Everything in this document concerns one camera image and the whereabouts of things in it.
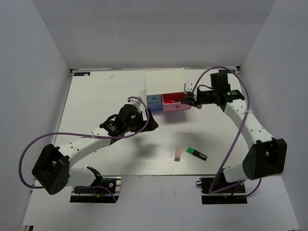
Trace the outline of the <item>pink drawer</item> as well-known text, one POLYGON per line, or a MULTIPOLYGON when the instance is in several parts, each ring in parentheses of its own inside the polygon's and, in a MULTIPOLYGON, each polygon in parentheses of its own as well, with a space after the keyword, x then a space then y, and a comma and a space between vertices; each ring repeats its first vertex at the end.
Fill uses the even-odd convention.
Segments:
POLYGON ((170 103, 165 104, 164 101, 166 99, 179 99, 184 100, 186 98, 186 94, 184 92, 176 92, 176 93, 169 93, 162 95, 162 102, 163 102, 163 112, 173 112, 173 111, 182 111, 182 110, 189 110, 191 106, 181 103, 170 103))

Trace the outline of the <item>light blue small drawer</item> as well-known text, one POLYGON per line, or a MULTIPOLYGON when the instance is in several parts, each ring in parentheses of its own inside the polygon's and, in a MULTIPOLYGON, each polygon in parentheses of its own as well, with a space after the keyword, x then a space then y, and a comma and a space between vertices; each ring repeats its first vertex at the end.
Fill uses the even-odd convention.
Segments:
POLYGON ((147 95, 147 103, 161 103, 162 96, 161 94, 156 95, 147 95))

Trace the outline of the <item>orange capped black highlighter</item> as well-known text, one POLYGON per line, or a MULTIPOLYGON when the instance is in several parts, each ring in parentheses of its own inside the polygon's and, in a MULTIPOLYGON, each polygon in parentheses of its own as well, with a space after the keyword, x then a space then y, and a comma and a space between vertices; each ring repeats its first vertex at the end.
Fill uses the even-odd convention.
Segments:
POLYGON ((179 99, 166 99, 166 100, 164 101, 165 104, 180 103, 180 102, 181 102, 181 100, 179 100, 179 99))

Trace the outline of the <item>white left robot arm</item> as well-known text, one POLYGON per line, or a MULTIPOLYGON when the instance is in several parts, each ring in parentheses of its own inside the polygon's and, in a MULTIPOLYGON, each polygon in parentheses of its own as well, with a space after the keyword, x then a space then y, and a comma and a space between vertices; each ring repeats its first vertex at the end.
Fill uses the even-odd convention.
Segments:
POLYGON ((152 114, 143 119, 137 104, 125 104, 118 114, 110 116, 89 137, 61 146, 46 145, 36 161, 32 175, 50 195, 64 187, 73 186, 97 192, 102 186, 102 176, 93 167, 73 166, 89 154, 112 145, 128 133, 153 131, 158 128, 152 114))

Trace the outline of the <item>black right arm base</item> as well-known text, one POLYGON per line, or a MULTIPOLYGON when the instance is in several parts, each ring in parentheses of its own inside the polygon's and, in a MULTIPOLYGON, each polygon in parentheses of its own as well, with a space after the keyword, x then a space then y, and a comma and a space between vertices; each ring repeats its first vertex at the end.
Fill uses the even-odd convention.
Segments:
POLYGON ((209 192, 213 177, 200 178, 196 186, 201 189, 203 205, 235 205, 247 204, 246 190, 243 183, 222 192, 209 192))

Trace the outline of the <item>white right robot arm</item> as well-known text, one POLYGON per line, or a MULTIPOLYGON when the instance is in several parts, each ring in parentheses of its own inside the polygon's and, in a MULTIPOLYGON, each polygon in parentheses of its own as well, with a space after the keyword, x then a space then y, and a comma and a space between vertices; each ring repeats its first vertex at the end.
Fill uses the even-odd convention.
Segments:
POLYGON ((248 153, 244 160, 235 166, 219 171, 217 185, 223 192, 230 191, 235 182, 255 180, 284 171, 287 144, 284 139, 276 139, 247 109, 248 97, 239 90, 232 90, 227 73, 210 75, 210 90, 193 91, 190 82, 184 84, 186 98, 182 104, 200 109, 205 104, 215 104, 234 122, 244 137, 248 153))

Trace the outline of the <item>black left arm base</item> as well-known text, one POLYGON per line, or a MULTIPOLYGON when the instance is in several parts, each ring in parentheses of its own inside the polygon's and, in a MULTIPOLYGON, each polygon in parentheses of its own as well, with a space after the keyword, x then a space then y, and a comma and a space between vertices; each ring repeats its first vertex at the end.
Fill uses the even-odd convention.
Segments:
POLYGON ((120 196, 122 177, 102 177, 90 186, 73 187, 71 203, 114 204, 120 196))

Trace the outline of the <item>white mini drawer cabinet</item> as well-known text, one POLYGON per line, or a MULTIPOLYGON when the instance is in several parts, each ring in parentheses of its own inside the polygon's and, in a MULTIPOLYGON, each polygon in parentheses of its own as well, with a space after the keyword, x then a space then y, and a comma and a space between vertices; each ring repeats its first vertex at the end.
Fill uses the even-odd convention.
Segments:
POLYGON ((175 68, 144 71, 144 81, 147 96, 184 92, 187 79, 183 68, 175 68))

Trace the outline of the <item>pink eraser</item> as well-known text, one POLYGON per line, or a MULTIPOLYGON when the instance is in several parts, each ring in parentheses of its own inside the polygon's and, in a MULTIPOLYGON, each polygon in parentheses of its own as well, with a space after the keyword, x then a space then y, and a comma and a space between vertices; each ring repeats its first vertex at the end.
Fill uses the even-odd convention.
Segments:
POLYGON ((177 147, 175 150, 174 161, 180 161, 181 148, 177 147))

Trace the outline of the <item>right blue corner label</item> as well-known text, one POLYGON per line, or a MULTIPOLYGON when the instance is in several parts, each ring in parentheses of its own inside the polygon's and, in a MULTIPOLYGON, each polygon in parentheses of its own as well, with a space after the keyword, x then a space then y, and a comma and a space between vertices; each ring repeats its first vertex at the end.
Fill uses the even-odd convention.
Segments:
POLYGON ((219 72, 219 73, 228 73, 228 74, 232 74, 232 73, 234 72, 234 70, 219 69, 218 72, 219 72))

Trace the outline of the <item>blue corner label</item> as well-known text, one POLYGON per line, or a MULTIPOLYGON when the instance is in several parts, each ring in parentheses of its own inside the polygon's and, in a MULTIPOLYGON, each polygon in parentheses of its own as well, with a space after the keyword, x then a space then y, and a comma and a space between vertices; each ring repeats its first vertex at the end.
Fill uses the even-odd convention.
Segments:
POLYGON ((234 72, 234 70, 219 69, 218 72, 219 72, 219 73, 228 73, 228 74, 232 74, 232 73, 234 72))
POLYGON ((83 77, 83 76, 89 76, 90 72, 75 72, 74 76, 83 77))

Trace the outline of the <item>green capped black highlighter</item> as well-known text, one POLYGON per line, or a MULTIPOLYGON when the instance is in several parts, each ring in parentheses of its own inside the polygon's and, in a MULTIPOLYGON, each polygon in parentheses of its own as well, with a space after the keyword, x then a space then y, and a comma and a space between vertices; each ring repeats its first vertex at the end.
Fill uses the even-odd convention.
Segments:
POLYGON ((192 147, 188 147, 187 153, 189 153, 189 154, 191 154, 191 155, 193 155, 193 156, 195 156, 195 157, 197 157, 197 158, 199 158, 199 159, 201 159, 203 161, 207 160, 207 156, 206 155, 202 154, 201 152, 195 150, 192 147))

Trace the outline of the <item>left blue corner label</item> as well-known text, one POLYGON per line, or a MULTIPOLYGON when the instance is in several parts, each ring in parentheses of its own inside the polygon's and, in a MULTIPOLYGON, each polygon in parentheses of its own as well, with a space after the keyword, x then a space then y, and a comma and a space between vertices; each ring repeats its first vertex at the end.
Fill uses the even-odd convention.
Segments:
POLYGON ((74 76, 83 77, 83 76, 89 76, 90 72, 75 72, 74 76))

